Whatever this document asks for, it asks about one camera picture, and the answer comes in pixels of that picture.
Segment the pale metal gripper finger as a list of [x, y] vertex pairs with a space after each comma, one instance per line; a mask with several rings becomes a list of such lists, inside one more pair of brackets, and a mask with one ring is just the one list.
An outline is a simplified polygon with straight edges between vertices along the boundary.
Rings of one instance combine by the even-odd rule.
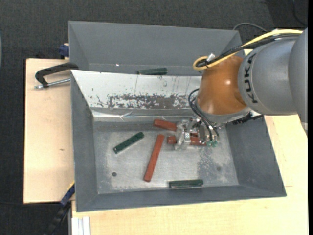
[[190, 138], [189, 124], [191, 121], [180, 121], [177, 123], [176, 138]]
[[186, 150], [191, 145], [191, 139], [177, 139], [174, 145], [175, 150]]

